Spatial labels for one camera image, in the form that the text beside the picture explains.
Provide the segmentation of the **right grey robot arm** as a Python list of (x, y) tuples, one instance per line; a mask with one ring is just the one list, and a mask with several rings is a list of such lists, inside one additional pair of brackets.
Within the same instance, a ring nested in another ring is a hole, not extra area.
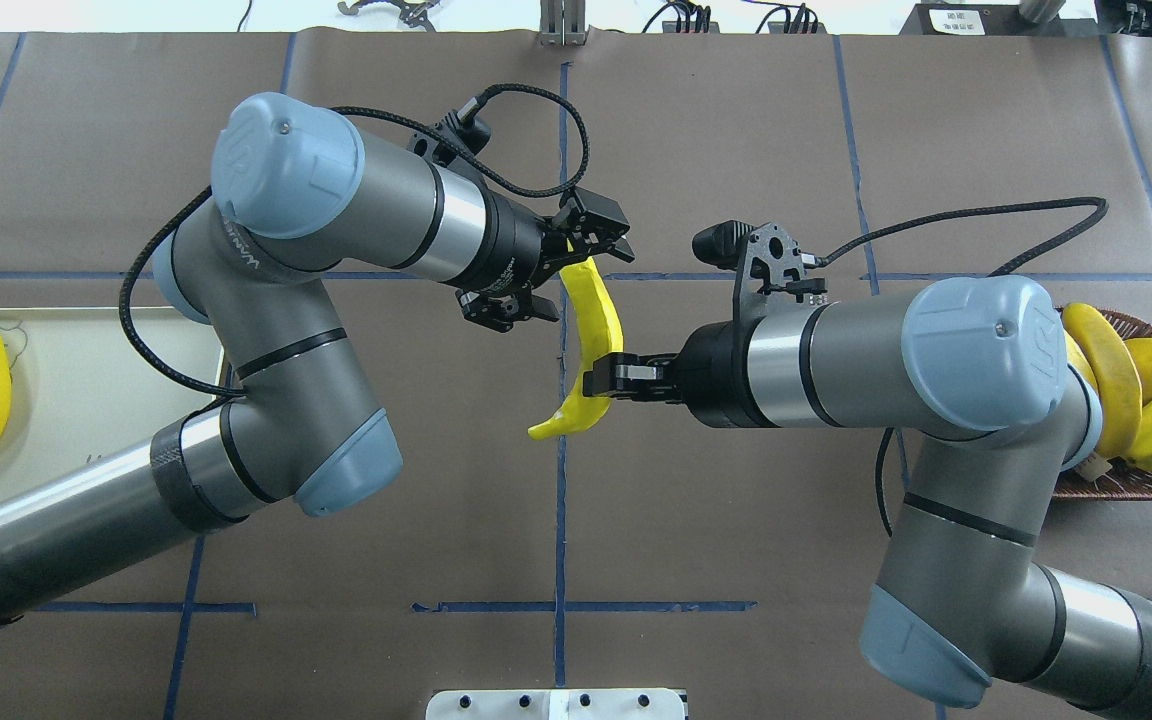
[(836, 304), (742, 293), (676, 354), (609, 353), (590, 397), (682, 404), (718, 429), (925, 435), (861, 653), (890, 682), (973, 708), (996, 682), (1107, 719), (1152, 719), (1152, 601), (1038, 564), (1060, 471), (1108, 414), (1068, 363), (1048, 291), (952, 278)]

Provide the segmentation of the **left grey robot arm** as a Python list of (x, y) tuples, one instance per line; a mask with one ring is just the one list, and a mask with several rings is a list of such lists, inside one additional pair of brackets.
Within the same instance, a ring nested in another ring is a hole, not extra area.
[(558, 309), (536, 290), (599, 253), (630, 263), (616, 200), (566, 182), (526, 190), (480, 159), (493, 85), (434, 126), (265, 92), (238, 104), (210, 184), (132, 262), (119, 323), (157, 372), (212, 397), (154, 437), (0, 502), (0, 629), (184, 541), (291, 498), (311, 518), (397, 477), (387, 410), (323, 278), (347, 259), (456, 291), (507, 332)]

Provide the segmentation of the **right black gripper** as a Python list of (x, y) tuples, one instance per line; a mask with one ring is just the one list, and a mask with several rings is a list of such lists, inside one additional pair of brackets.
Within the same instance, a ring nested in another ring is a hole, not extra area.
[(634, 402), (681, 404), (713, 429), (753, 427), (753, 397), (744, 369), (749, 333), (733, 323), (712, 323), (694, 331), (676, 354), (612, 353), (582, 373), (582, 396), (627, 397), (628, 365), (660, 369), (657, 381), (634, 389)]

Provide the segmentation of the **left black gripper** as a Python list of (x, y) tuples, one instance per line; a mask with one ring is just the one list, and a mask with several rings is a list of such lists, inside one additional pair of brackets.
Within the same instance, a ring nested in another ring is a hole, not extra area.
[(559, 196), (556, 215), (541, 217), (516, 200), (488, 192), (486, 209), (490, 228), (483, 291), (456, 290), (467, 323), (499, 333), (531, 319), (558, 323), (556, 304), (535, 295), (535, 286), (552, 273), (545, 264), (573, 265), (602, 253), (622, 263), (635, 262), (627, 241), (630, 223), (617, 202), (607, 196), (573, 187)]

